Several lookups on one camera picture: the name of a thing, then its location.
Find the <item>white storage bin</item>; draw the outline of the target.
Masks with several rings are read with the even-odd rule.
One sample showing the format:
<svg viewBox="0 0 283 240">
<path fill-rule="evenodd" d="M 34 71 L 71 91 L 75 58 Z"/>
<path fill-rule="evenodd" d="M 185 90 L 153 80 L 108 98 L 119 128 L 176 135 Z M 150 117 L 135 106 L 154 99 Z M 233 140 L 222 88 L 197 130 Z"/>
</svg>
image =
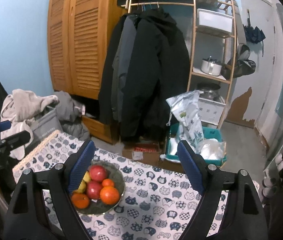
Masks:
<svg viewBox="0 0 283 240">
<path fill-rule="evenodd" d="M 197 9 L 197 25 L 231 34 L 233 32 L 233 17 L 216 11 Z"/>
</svg>

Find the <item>teal plastic bin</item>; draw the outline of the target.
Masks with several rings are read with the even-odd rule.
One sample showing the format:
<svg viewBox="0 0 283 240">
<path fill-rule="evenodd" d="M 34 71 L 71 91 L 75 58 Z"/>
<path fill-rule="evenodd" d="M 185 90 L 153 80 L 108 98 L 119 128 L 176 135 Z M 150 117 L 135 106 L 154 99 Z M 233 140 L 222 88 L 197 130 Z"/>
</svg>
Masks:
<svg viewBox="0 0 283 240">
<path fill-rule="evenodd" d="M 227 161 L 226 142 L 222 139 L 219 129 L 210 127 L 203 127 L 202 129 L 204 139 L 198 143 L 190 144 L 190 147 L 195 154 L 201 155 L 207 164 L 214 164 L 217 167 L 221 167 Z M 181 162 L 177 155 L 177 146 L 182 139 L 184 138 L 180 136 L 179 124 L 170 126 L 164 154 L 161 155 L 161 158 L 180 164 Z"/>
</svg>

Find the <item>yellow pear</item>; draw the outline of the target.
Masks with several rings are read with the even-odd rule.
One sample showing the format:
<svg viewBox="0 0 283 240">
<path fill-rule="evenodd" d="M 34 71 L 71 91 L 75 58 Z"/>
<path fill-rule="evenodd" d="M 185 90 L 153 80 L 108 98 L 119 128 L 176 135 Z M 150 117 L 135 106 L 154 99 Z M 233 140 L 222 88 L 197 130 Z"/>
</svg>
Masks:
<svg viewBox="0 0 283 240">
<path fill-rule="evenodd" d="M 86 192 L 86 187 L 87 184 L 91 181 L 91 177 L 88 171 L 84 174 L 84 177 L 80 183 L 80 186 L 78 187 L 77 190 L 74 191 L 74 193 L 85 193 Z"/>
</svg>

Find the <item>red apple back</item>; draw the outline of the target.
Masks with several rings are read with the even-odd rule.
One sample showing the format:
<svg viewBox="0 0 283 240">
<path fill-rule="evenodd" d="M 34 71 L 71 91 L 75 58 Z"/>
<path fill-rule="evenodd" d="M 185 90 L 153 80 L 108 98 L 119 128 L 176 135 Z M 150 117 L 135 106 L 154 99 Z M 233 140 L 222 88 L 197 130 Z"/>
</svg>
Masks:
<svg viewBox="0 0 283 240">
<path fill-rule="evenodd" d="M 101 165 L 92 165 L 89 168 L 89 175 L 91 180 L 102 183 L 105 179 L 108 178 L 107 170 Z"/>
</svg>

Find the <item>clear plastic bag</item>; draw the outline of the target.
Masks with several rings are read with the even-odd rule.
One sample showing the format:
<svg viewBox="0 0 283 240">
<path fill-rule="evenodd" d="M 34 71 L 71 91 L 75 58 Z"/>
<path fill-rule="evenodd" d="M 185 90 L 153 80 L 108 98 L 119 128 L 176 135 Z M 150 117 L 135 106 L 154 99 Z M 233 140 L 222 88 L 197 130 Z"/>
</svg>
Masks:
<svg viewBox="0 0 283 240">
<path fill-rule="evenodd" d="M 197 148 L 205 160 L 222 160 L 226 155 L 226 142 L 219 142 L 217 139 L 205 139 Z"/>
</svg>

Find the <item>pile of grey clothes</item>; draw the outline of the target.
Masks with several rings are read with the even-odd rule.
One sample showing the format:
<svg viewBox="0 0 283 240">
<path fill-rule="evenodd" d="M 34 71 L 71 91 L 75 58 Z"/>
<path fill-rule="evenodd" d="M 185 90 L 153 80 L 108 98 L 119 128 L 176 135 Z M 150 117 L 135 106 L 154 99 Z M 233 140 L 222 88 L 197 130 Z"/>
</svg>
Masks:
<svg viewBox="0 0 283 240">
<path fill-rule="evenodd" d="M 10 121 L 11 128 L 1 132 L 0 138 L 22 131 L 30 133 L 30 141 L 10 153 L 12 159 L 20 161 L 56 130 L 80 140 L 89 139 L 90 132 L 81 120 L 85 113 L 85 105 L 67 92 L 37 96 L 30 90 L 15 89 L 3 101 L 0 120 Z"/>
</svg>

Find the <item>black hanging coat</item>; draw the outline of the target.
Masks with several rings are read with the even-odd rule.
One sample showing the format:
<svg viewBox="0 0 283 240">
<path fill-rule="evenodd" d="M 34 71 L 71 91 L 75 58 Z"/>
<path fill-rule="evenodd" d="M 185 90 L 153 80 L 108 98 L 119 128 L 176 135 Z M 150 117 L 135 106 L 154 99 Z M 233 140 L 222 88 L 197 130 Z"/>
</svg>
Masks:
<svg viewBox="0 0 283 240">
<path fill-rule="evenodd" d="M 121 16 L 113 29 L 103 67 L 99 91 L 100 122 L 115 121 L 110 103 L 113 68 L 124 21 Z M 190 58 L 183 33 L 162 8 L 136 14 L 137 33 L 129 63 L 119 134 L 123 142 L 141 137 L 163 141 L 167 133 L 170 107 L 166 99 L 187 90 Z"/>
</svg>

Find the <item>cat pattern tablecloth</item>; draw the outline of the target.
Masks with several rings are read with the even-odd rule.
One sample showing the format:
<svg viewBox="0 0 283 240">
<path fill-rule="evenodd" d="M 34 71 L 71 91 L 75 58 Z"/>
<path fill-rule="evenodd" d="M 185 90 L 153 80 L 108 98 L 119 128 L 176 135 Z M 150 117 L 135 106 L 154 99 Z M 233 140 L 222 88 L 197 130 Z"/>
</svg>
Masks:
<svg viewBox="0 0 283 240">
<path fill-rule="evenodd" d="M 49 170 L 64 163 L 82 144 L 67 133 L 52 133 L 13 168 L 16 183 L 24 169 Z M 124 178 L 124 195 L 116 207 L 99 215 L 78 212 L 93 239 L 179 239 L 201 200 L 185 174 L 129 160 L 101 148 L 96 148 L 93 160 L 113 164 Z M 218 232 L 227 200 L 228 191 L 222 191 L 207 236 Z"/>
</svg>

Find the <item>orange at bowl left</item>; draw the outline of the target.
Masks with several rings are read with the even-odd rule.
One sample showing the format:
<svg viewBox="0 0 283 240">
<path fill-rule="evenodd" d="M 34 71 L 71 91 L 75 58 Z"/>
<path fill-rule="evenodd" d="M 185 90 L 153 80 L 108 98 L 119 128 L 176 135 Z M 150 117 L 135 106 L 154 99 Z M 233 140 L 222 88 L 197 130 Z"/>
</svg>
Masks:
<svg viewBox="0 0 283 240">
<path fill-rule="evenodd" d="M 85 209 L 90 205 L 90 199 L 84 193 L 73 193 L 71 202 L 78 209 Z"/>
</svg>

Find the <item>dark hanging bag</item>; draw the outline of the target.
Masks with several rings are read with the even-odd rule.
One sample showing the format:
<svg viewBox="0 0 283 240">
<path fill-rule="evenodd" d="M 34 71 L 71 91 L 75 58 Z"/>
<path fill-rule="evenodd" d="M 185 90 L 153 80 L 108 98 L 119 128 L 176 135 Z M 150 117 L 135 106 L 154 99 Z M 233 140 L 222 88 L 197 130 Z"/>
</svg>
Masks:
<svg viewBox="0 0 283 240">
<path fill-rule="evenodd" d="M 251 54 L 250 48 L 246 44 L 239 44 L 235 57 L 233 78 L 254 74 L 256 63 L 249 59 Z"/>
</svg>

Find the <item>large orange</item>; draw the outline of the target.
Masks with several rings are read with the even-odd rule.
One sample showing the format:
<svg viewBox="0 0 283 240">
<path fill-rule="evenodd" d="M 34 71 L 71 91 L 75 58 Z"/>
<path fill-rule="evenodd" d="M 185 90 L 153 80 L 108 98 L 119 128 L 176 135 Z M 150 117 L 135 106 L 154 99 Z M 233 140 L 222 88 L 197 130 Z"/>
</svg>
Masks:
<svg viewBox="0 0 283 240">
<path fill-rule="evenodd" d="M 106 205 L 114 205 L 120 200 L 120 193 L 115 187 L 103 187 L 100 199 Z"/>
</svg>

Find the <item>wooden louvered wardrobe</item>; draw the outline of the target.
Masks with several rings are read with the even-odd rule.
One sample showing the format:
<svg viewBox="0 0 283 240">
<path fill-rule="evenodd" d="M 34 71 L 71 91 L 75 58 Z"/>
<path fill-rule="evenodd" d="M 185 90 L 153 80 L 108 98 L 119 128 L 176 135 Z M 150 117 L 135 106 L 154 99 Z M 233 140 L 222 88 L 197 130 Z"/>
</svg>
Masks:
<svg viewBox="0 0 283 240">
<path fill-rule="evenodd" d="M 50 0 L 48 58 L 52 86 L 97 99 L 112 31 L 126 10 L 117 0 Z"/>
</svg>

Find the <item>grey speckled bowl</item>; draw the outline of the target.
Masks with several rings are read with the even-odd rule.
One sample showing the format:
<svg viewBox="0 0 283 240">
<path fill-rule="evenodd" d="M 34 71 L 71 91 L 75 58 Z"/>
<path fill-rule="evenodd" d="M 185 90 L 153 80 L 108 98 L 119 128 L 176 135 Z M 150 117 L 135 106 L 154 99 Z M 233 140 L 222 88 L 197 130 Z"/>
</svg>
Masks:
<svg viewBox="0 0 283 240">
<path fill-rule="evenodd" d="M 120 202 L 124 189 L 124 177 L 118 166 L 106 161 L 94 161 L 70 199 L 78 212 L 101 215 Z"/>
</svg>

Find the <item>cardboard box with label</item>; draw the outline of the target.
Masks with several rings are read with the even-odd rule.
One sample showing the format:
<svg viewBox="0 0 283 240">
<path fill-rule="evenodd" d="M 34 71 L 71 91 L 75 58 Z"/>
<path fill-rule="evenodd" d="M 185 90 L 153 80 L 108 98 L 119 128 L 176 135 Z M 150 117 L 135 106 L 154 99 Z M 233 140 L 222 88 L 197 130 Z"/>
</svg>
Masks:
<svg viewBox="0 0 283 240">
<path fill-rule="evenodd" d="M 126 144 L 122 150 L 122 156 L 131 160 L 157 166 L 162 150 L 157 142 L 138 142 Z"/>
</svg>

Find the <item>wooden shelf rack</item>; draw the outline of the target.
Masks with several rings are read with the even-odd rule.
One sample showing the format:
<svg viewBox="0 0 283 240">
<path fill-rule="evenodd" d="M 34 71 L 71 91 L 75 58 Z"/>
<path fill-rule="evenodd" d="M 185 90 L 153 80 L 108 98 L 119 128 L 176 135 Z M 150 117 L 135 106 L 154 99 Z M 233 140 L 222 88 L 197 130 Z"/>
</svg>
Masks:
<svg viewBox="0 0 283 240">
<path fill-rule="evenodd" d="M 231 88 L 233 85 L 233 72 L 237 52 L 237 20 L 235 19 L 234 0 L 193 0 L 193 34 L 190 58 L 190 71 L 187 90 L 194 90 L 201 83 L 213 84 L 219 87 L 217 95 L 225 100 L 225 108 L 218 126 L 203 122 L 205 125 L 221 128 L 227 115 Z M 207 9 L 220 12 L 233 17 L 233 32 L 224 33 L 216 29 L 199 27 L 197 25 L 197 9 Z M 222 62 L 221 74 L 212 76 L 201 71 L 202 59 L 209 57 Z"/>
</svg>

